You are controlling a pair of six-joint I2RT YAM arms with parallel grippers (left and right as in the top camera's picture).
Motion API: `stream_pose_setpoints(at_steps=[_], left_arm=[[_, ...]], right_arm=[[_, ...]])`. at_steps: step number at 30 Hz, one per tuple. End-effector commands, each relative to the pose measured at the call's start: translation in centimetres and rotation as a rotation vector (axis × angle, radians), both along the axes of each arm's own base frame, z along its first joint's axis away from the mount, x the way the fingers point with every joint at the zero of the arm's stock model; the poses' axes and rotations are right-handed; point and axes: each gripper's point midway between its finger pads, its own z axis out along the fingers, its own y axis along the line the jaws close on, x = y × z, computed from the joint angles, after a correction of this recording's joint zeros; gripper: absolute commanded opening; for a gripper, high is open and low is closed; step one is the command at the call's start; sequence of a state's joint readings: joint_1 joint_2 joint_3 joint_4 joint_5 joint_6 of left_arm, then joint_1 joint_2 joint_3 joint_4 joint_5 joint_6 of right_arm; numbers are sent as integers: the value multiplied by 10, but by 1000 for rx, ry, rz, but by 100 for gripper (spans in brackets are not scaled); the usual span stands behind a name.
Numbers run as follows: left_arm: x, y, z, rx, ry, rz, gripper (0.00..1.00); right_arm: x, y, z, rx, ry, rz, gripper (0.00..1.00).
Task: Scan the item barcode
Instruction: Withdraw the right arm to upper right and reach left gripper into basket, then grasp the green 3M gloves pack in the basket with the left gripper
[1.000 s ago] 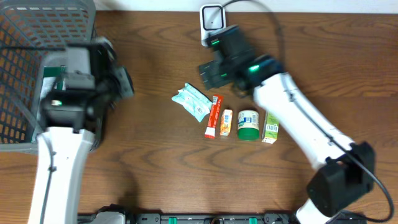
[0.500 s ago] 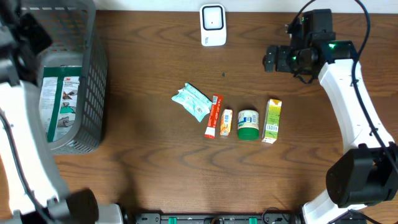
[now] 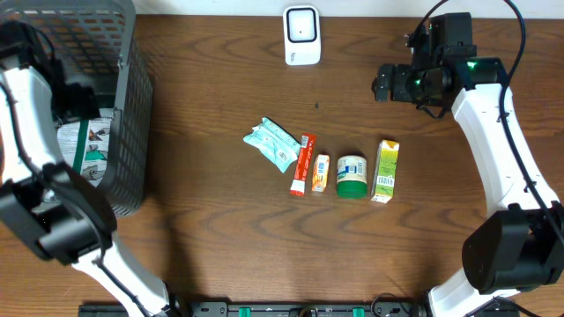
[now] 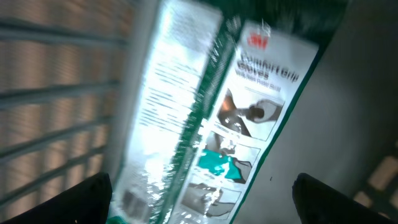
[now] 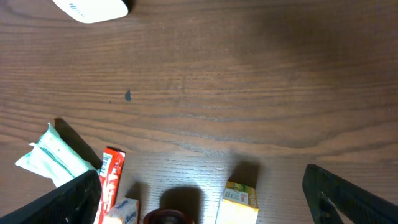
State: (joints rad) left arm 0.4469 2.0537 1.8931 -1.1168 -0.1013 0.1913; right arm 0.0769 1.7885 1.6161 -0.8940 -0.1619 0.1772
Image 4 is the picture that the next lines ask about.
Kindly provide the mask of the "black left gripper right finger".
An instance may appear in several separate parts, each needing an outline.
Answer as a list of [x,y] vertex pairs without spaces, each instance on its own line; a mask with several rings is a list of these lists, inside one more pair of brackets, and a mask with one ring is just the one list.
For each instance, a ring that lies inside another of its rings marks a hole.
[[306,173],[297,176],[292,198],[302,224],[393,224]]

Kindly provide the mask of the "3M gloves package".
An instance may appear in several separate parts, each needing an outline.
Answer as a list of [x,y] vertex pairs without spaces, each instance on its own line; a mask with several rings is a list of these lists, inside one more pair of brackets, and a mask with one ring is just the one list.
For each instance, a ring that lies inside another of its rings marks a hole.
[[347,1],[155,1],[108,223],[232,223]]

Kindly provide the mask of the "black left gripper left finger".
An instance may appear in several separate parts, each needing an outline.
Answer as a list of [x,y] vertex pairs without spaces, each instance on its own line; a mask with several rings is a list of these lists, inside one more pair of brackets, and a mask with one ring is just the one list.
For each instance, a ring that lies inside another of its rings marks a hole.
[[105,224],[112,192],[109,174],[99,172],[2,224]]

